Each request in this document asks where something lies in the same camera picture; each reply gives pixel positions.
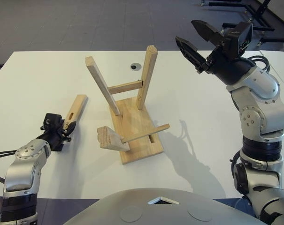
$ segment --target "gray floor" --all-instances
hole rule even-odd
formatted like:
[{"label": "gray floor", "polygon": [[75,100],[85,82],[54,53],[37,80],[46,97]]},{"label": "gray floor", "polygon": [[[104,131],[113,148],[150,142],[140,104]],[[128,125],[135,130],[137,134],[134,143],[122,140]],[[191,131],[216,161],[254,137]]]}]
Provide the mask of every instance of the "gray floor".
[{"label": "gray floor", "polygon": [[[265,17],[284,37],[284,26],[269,13]],[[0,63],[13,51],[47,50],[177,50],[176,35],[199,50],[212,50],[193,29],[192,19],[221,30],[223,22],[246,21],[242,8],[200,6],[200,0],[0,0]],[[254,32],[255,50],[261,32]],[[264,44],[279,50],[281,44]]]}]

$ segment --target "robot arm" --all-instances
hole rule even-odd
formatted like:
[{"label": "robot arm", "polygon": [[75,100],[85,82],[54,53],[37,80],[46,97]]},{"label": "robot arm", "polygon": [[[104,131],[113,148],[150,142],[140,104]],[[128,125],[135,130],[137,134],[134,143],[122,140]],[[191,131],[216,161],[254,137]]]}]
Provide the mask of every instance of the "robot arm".
[{"label": "robot arm", "polygon": [[36,225],[37,193],[41,169],[51,151],[61,151],[64,141],[71,141],[76,122],[63,129],[61,115],[47,113],[44,133],[15,153],[15,160],[9,167],[4,183],[0,225]]},{"label": "robot arm", "polygon": [[177,45],[199,73],[216,75],[227,85],[239,111],[243,147],[235,155],[235,188],[251,202],[256,216],[267,224],[284,224],[283,158],[284,104],[275,77],[242,58],[252,39],[252,25],[241,22],[224,37],[203,21],[192,21],[196,31],[216,48],[204,59],[188,41]]}]

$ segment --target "wooden plank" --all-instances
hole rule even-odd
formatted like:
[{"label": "wooden plank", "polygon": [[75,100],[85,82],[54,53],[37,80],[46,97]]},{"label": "wooden plank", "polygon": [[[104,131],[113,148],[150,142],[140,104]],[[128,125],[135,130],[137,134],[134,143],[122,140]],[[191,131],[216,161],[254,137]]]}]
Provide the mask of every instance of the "wooden plank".
[{"label": "wooden plank", "polygon": [[94,78],[95,82],[97,83],[98,87],[100,88],[100,91],[107,100],[110,108],[114,111],[114,114],[120,115],[120,111],[115,103],[115,100],[113,96],[109,93],[105,80],[103,79],[102,74],[99,71],[94,58],[92,56],[86,57],[85,64],[89,72],[91,73],[92,77]]},{"label": "wooden plank", "polygon": [[140,110],[144,107],[150,80],[154,70],[156,57],[157,57],[157,49],[155,48],[155,46],[154,45],[148,46],[146,50],[142,77],[141,77],[141,80],[143,80],[143,86],[138,90],[138,97],[137,97],[137,107]]},{"label": "wooden plank", "polygon": [[143,85],[143,81],[134,81],[130,83],[124,83],[124,84],[109,87],[108,90],[109,90],[109,93],[113,95],[113,94],[129,91],[129,90],[139,89],[142,87],[142,85]]},{"label": "wooden plank", "polygon": [[132,142],[136,139],[139,139],[141,137],[145,137],[145,136],[149,136],[149,135],[152,135],[152,134],[155,134],[155,133],[158,133],[160,131],[163,131],[163,130],[166,130],[170,128],[170,125],[167,123],[165,125],[162,125],[162,126],[159,126],[159,127],[155,127],[155,128],[152,128],[150,130],[147,130],[147,131],[144,131],[144,132],[141,132],[141,133],[137,133],[135,135],[132,135],[130,137],[125,137],[125,138],[122,138],[121,139],[121,142],[122,143],[126,143],[126,142]]},{"label": "wooden plank", "polygon": [[97,129],[98,142],[100,143],[100,148],[110,149],[116,151],[129,151],[128,143],[121,142],[121,136],[118,135],[111,128],[104,126]]},{"label": "wooden plank", "polygon": [[[136,106],[136,100],[136,97],[132,97],[116,102],[120,109],[121,116],[115,116],[114,112],[110,110],[115,132],[120,136],[132,136],[136,133],[145,132],[154,128],[146,107],[139,110]],[[122,164],[134,162],[163,152],[163,147],[157,133],[139,138],[128,144],[130,151],[120,151]]]},{"label": "wooden plank", "polygon": [[68,125],[71,123],[71,122],[74,122],[74,121],[77,121],[81,111],[82,111],[82,108],[84,106],[84,103],[87,99],[87,96],[86,95],[77,95],[64,122],[63,122],[63,128],[64,129],[67,129],[68,128]]}]

